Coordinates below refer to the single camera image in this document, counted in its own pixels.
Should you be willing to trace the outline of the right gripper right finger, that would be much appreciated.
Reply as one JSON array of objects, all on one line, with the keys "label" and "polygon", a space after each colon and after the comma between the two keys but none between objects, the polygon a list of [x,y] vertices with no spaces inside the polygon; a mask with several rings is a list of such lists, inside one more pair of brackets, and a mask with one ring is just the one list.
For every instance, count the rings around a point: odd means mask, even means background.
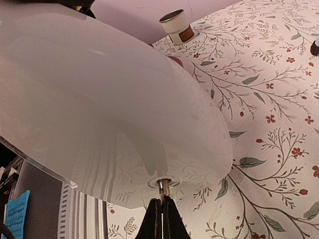
[{"label": "right gripper right finger", "polygon": [[174,200],[168,196],[162,201],[162,219],[164,239],[190,239]]}]

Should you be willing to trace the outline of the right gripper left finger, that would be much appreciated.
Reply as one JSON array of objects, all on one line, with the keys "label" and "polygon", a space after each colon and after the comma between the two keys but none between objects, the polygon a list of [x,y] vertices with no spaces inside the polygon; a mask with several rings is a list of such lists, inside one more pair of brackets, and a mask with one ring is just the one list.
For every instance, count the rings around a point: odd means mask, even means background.
[{"label": "right gripper left finger", "polygon": [[135,239],[161,239],[162,215],[160,199],[151,199]]}]

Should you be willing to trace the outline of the white wedge block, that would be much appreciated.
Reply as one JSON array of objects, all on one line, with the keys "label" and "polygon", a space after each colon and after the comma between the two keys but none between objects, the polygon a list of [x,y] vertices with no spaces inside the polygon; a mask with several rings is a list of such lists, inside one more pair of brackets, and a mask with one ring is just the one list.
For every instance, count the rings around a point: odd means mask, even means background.
[{"label": "white wedge block", "polygon": [[230,171],[223,115],[163,53],[59,4],[0,3],[0,140],[72,188],[126,208]]}]

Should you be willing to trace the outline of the light blue music stand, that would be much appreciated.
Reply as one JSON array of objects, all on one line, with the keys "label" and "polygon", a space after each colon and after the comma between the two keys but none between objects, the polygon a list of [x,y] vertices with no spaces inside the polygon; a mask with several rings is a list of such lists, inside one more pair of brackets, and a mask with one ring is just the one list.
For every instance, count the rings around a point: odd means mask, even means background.
[{"label": "light blue music stand", "polygon": [[317,35],[316,40],[312,43],[310,53],[313,56],[319,56],[319,35]]}]

